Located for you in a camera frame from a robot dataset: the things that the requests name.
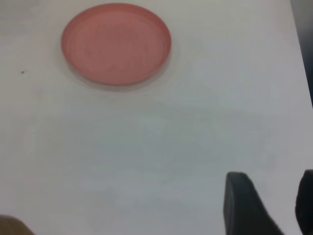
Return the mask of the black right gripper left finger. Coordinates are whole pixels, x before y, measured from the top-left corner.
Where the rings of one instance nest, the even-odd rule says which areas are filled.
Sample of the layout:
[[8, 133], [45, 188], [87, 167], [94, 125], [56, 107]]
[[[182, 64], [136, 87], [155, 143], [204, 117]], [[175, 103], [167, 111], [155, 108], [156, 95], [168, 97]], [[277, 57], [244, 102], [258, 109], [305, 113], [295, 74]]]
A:
[[250, 178], [242, 172], [226, 175], [224, 224], [227, 235], [281, 235]]

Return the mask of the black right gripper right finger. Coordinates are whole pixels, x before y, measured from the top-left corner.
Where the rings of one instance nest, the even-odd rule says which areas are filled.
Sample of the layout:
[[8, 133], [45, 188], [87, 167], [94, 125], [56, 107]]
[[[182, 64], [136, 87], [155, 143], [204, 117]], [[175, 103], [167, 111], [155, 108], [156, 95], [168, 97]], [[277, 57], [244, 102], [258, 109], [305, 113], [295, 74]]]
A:
[[295, 203], [295, 215], [303, 235], [313, 234], [313, 170], [305, 170]]

